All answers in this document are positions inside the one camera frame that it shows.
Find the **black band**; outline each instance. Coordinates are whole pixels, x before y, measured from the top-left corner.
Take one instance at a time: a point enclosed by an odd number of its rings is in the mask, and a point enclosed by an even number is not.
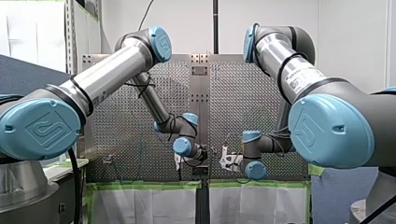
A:
[[[248,159],[248,160],[261,160],[262,159],[262,157],[247,157],[247,156],[244,156],[243,158]]]
[[[329,77],[326,79],[323,79],[319,82],[315,82],[314,84],[310,85],[308,88],[306,88],[304,91],[302,91],[300,93],[300,95],[298,95],[295,99],[294,99],[294,103],[297,102],[298,100],[300,100],[301,98],[305,97],[306,95],[309,94],[309,92],[313,91],[314,89],[324,86],[326,84],[332,83],[332,82],[347,82],[345,79],[340,78],[340,77]]]
[[[297,58],[297,57],[304,58],[304,59],[308,60],[308,58],[306,57],[306,55],[303,54],[303,53],[296,52],[296,53],[291,54],[291,55],[290,55],[289,57],[287,57],[287,58],[283,61],[283,63],[280,65],[279,70],[278,70],[278,72],[277,72],[277,77],[276,77],[276,85],[277,85],[277,87],[279,88],[279,92],[280,92],[280,94],[282,95],[283,99],[285,99],[285,101],[286,101],[289,105],[291,105],[291,103],[290,103],[288,97],[286,97],[285,92],[283,92],[283,87],[282,87],[282,73],[283,73],[283,69],[285,68],[285,66],[286,66],[292,59]]]
[[[85,119],[84,113],[82,113],[81,109],[78,107],[78,105],[70,98],[68,95],[66,95],[63,91],[60,91],[59,89],[52,87],[52,86],[47,86],[45,89],[46,91],[49,91],[53,93],[54,95],[58,96],[63,100],[65,103],[70,105],[77,113],[79,122],[81,123],[81,126],[84,126],[87,120]]]
[[[0,164],[10,164],[10,163],[15,163],[15,162],[19,162],[20,160],[11,158],[11,157],[4,157],[4,158],[0,158]]]
[[[88,95],[88,93],[85,92],[85,91],[78,85],[78,83],[74,80],[74,77],[75,77],[75,76],[76,76],[76,75],[71,76],[71,77],[70,77],[70,81],[72,81],[73,84],[79,89],[79,91],[81,91],[81,93],[85,96],[85,98],[87,98],[87,101],[88,101],[88,108],[89,108],[89,111],[88,111],[88,113],[87,113],[87,117],[88,117],[89,115],[91,115],[91,114],[93,113],[93,102],[92,102],[92,100],[91,100],[91,97]]]
[[[0,98],[0,105],[9,103],[9,102],[13,102],[13,101],[17,101],[19,99],[21,99],[23,96],[20,95],[10,95],[10,96],[4,96]]]
[[[372,95],[396,95],[396,91],[379,91],[371,93]]]

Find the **bolt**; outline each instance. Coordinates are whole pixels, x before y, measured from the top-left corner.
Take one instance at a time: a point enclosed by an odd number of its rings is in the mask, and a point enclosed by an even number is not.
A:
[[[66,204],[65,203],[59,203],[59,213],[63,213],[66,211]]]
[[[12,127],[11,125],[6,125],[6,131],[12,131],[14,130],[14,127]]]

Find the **metal frame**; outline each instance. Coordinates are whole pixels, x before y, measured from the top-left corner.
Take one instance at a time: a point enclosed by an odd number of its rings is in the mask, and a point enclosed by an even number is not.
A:
[[[77,49],[74,0],[65,1],[65,23],[66,23],[66,71],[73,76],[77,74]]]
[[[84,55],[83,56],[83,67],[89,67],[95,63],[97,63],[98,61],[102,60],[104,57],[106,57],[106,55]],[[213,139],[211,140],[209,137],[211,135],[215,134],[216,131],[213,131],[211,129],[213,129],[213,127],[211,127],[211,124],[213,122],[220,122],[223,123],[223,121],[220,120],[212,120],[215,119],[215,115],[216,114],[212,114],[212,110],[213,107],[222,107],[224,105],[219,105],[219,103],[216,103],[218,101],[212,102],[213,100],[216,100],[214,97],[216,97],[216,95],[211,95],[211,92],[216,93],[217,92],[217,88],[215,88],[214,90],[211,90],[211,85],[215,85],[213,83],[213,80],[211,80],[211,78],[213,79],[215,76],[217,76],[217,73],[221,73],[221,67],[223,66],[224,68],[228,68],[229,71],[228,72],[232,72],[232,69],[242,69],[242,72],[245,73],[246,71],[244,70],[245,67],[247,69],[247,72],[249,73],[249,77],[246,77],[246,80],[244,79],[244,75],[237,75],[237,79],[236,81],[239,80],[244,80],[246,81],[246,83],[242,83],[242,84],[248,84],[249,86],[247,86],[246,91],[250,91],[250,87],[252,87],[251,85],[254,84],[254,82],[260,81],[262,82],[262,85],[265,87],[256,87],[256,89],[254,89],[253,93],[255,94],[267,94],[270,93],[272,94],[271,97],[274,97],[274,102],[278,102],[280,97],[279,94],[277,93],[277,88],[276,85],[274,83],[274,87],[273,88],[269,88],[266,85],[272,85],[273,81],[272,79],[270,79],[269,77],[266,77],[265,75],[263,75],[261,73],[261,71],[254,66],[254,64],[251,65],[251,67],[249,67],[248,64],[243,63],[242,60],[242,56],[241,55],[207,55],[207,54],[192,54],[192,55],[173,55],[171,62],[173,63],[177,63],[177,62],[183,62],[183,63],[188,63],[189,64],[189,94],[188,94],[188,109],[189,111],[196,113],[199,115],[199,131],[200,134],[198,136],[197,139],[197,143],[203,144],[203,145],[211,145],[211,147],[213,147],[213,144],[211,144],[211,141],[213,141]],[[180,102],[170,102],[171,104],[180,104]],[[261,103],[261,99],[258,99],[257,101],[252,101],[250,102],[250,104],[259,104],[256,107],[262,108],[265,106],[265,103]],[[276,110],[278,109],[278,103],[273,103],[271,105],[273,108],[263,108],[263,109],[267,109],[271,111],[271,119],[267,120],[267,123],[261,124],[262,125],[275,125],[275,121],[276,121],[276,116],[273,116],[273,114],[276,114]],[[92,147],[93,145],[93,141],[92,141],[92,133],[91,133],[91,129],[89,128],[90,125],[92,123],[90,123],[90,121],[88,122],[87,128],[85,129],[85,135],[86,135],[86,150],[89,151],[89,153],[91,154],[95,154],[95,149]],[[226,127],[230,126],[232,127],[235,126],[235,124],[233,123],[233,121],[230,122],[230,124],[225,124],[227,125]],[[271,131],[273,130],[274,127],[268,127],[267,130],[264,131]],[[220,179],[224,179],[224,178],[235,178],[235,177],[239,177],[239,178],[243,178],[244,175],[243,174],[232,174],[230,172],[227,171],[223,171],[220,168],[219,165],[219,156],[220,156],[220,150],[221,147],[219,148],[215,148],[219,150],[219,153],[215,154],[213,157],[212,155],[209,155],[209,160],[207,160],[200,168],[206,167],[206,169],[208,169],[208,176],[204,177],[203,174],[200,174],[198,179],[200,180],[206,180],[208,178],[220,178]],[[264,158],[264,164],[269,163],[270,164],[270,169],[276,169],[276,171],[274,173],[269,173],[269,179],[274,179],[274,180],[287,180],[287,181],[301,181],[301,180],[309,180],[309,175],[307,173],[307,164],[306,162],[304,162],[304,160],[298,156],[297,153],[289,153],[287,154],[285,157],[283,158],[279,158],[278,156],[274,155],[274,154],[265,154],[263,155]],[[297,164],[301,164],[301,168],[297,168],[296,165]],[[183,167],[183,179],[187,179],[187,180],[191,180],[191,179],[196,179],[197,176],[194,176],[193,174],[193,170],[190,167]],[[156,181],[175,181],[176,179],[174,178],[155,178],[155,179],[151,179],[151,180],[156,180]]]

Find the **perforated metal panel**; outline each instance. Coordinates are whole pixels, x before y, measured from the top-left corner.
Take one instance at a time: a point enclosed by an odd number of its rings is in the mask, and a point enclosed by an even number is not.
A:
[[[170,112],[189,110],[189,63],[158,64],[150,73]],[[168,142],[169,134],[153,131],[153,118],[134,87],[113,93],[95,109],[91,122],[88,181],[178,180],[172,151],[176,136]],[[190,167],[182,169],[182,177],[191,179]]]
[[[221,146],[227,140],[229,153],[238,152],[243,131],[273,131],[280,95],[275,82],[255,64],[242,62],[240,55],[211,56],[210,75],[209,144],[218,152],[212,158],[210,177],[244,177],[221,169]],[[269,179],[307,178],[306,162],[297,153],[264,154],[262,161]]]
[[[103,56],[92,56],[95,63]],[[189,111],[191,100],[196,101],[197,90],[190,80],[197,78],[200,88],[210,90],[209,107],[200,107],[201,134],[208,135],[210,178],[244,177],[243,174],[221,170],[221,146],[228,137],[229,149],[241,149],[240,135],[244,130],[274,129],[280,96],[274,81],[266,77],[254,64],[242,62],[240,55],[209,55],[208,74],[191,76],[190,55],[174,55],[170,63],[158,64],[150,70],[163,103],[175,114]],[[87,178],[90,182],[118,180],[178,180],[172,142],[168,134],[152,131],[153,118],[142,100],[137,99],[133,87],[124,86],[97,107],[86,132],[86,157],[90,159]],[[269,179],[303,180],[307,165],[296,153],[284,157],[275,154],[262,156]],[[192,180],[191,168],[184,165],[183,180]]]

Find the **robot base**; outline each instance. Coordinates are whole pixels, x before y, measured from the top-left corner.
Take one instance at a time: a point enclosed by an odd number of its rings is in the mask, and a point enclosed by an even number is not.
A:
[[[60,208],[56,197],[59,186],[56,183],[48,185],[44,195],[27,202],[0,208],[2,223],[57,224],[60,223]]]
[[[349,224],[359,224],[375,209],[396,194],[396,177],[381,171],[375,180],[367,200],[360,200],[351,205],[349,211]],[[396,223],[396,204],[376,217],[372,224]]]

